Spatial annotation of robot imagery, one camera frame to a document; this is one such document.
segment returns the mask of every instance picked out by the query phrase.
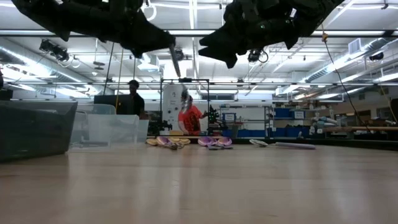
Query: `cable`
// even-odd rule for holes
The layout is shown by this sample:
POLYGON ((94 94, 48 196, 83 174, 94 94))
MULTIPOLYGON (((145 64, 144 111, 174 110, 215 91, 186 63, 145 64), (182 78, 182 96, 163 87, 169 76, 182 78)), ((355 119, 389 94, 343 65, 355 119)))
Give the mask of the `cable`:
POLYGON ((264 50, 262 50, 262 53, 264 53, 264 54, 267 56, 267 59, 266 59, 265 61, 261 61, 260 58, 259 58, 258 61, 261 62, 261 63, 266 63, 266 62, 268 62, 269 57, 268 57, 267 52, 265 52, 264 50))
POLYGON ((113 42, 113 44, 112 44, 111 56, 109 56, 108 71, 106 72, 106 78, 105 78, 105 86, 104 86, 104 93, 103 93, 103 96, 105 95, 106 84, 108 84, 109 69, 111 68, 111 61, 112 61, 113 47, 114 47, 114 42, 113 42))
POLYGON ((347 94, 347 96, 348 96, 349 103, 350 103, 351 106, 353 107, 357 119, 361 122, 361 125, 365 126, 366 129, 371 133, 371 130, 368 128, 367 125, 365 125, 365 123, 363 122, 363 120, 361 119, 361 117, 359 117, 359 114, 358 114, 358 112, 356 111, 355 106, 354 106, 354 104, 353 104, 353 102, 352 102, 352 100, 351 100, 351 97, 349 96, 349 93, 348 93, 346 87, 344 86, 343 81, 341 80, 340 73, 338 72, 338 70, 337 70, 337 68, 336 68, 336 66, 335 66, 335 61, 333 60, 333 57, 332 57, 331 54, 330 54, 330 51, 329 51, 329 48, 328 48, 328 44, 327 44, 327 38, 328 38, 328 34, 326 34, 325 32, 323 32, 323 34, 322 34, 322 42, 325 43, 326 50, 328 51, 328 55, 329 55, 329 57, 330 57, 330 60, 331 60, 331 62, 332 62, 332 64, 333 64, 334 68, 335 68, 335 71, 336 71, 336 73, 337 73, 337 75, 338 75, 338 79, 340 80, 341 86, 344 88, 344 91, 346 92, 346 94, 347 94))
POLYGON ((118 90, 116 92, 116 112, 118 111, 118 103, 119 103, 119 87, 120 87, 120 79, 122 77, 123 53, 124 49, 122 49, 122 59, 120 60, 119 82, 118 82, 118 90))

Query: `computer monitor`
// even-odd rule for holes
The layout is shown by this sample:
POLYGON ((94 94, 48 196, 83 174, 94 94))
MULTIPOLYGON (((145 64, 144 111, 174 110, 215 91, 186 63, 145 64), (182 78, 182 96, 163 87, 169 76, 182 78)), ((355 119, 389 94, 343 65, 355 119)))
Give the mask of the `computer monitor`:
POLYGON ((128 104, 131 101, 130 95, 104 95, 104 96, 94 96, 94 104, 102 105, 112 105, 116 110, 116 114, 129 114, 128 104))

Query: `blue bin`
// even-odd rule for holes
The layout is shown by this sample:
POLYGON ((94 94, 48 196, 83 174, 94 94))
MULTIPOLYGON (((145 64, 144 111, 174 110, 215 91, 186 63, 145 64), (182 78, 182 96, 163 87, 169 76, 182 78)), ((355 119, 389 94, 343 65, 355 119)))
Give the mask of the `blue bin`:
POLYGON ((246 137, 250 137, 249 130, 239 130, 238 131, 238 138, 246 138, 246 137))
POLYGON ((298 137, 301 131, 302 128, 286 128, 286 136, 290 138, 298 137))
POLYGON ((232 130, 223 130, 223 136, 224 137, 231 137, 232 136, 232 130))
POLYGON ((310 135, 310 128, 307 128, 307 127, 303 127, 302 128, 302 136, 303 137, 308 137, 309 135, 310 135))
POLYGON ((266 136, 266 132, 264 130, 251 130, 251 137, 262 137, 264 138, 266 136))
POLYGON ((273 132, 272 128, 268 128, 268 136, 270 138, 273 137, 286 137, 286 129, 285 128, 276 128, 276 131, 273 132))
POLYGON ((288 108, 276 108, 275 118, 291 118, 290 109, 288 108))

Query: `purple object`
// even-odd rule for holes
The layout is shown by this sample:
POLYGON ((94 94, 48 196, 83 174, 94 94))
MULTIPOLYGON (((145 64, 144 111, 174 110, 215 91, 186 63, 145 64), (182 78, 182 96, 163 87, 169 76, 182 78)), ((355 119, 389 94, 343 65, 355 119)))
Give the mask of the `purple object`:
POLYGON ((201 146, 212 146, 216 143, 216 141, 209 136, 203 136, 198 139, 198 144, 201 146))
POLYGON ((166 145, 166 144, 171 144, 170 140, 166 137, 163 136, 157 136, 156 137, 156 141, 160 144, 160 145, 166 145))
POLYGON ((217 141, 217 145, 230 146, 230 145, 232 145, 232 139, 230 139, 229 137, 222 137, 217 141))

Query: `man in black shirt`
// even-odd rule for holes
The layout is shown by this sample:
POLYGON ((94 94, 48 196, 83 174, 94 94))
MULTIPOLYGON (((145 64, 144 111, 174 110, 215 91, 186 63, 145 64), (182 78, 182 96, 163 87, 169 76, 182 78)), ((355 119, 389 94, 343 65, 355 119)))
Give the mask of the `man in black shirt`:
POLYGON ((137 93, 139 83, 135 80, 129 82, 131 103, 127 106, 127 113, 132 115, 138 115, 140 119, 144 117, 145 103, 144 99, 137 93))

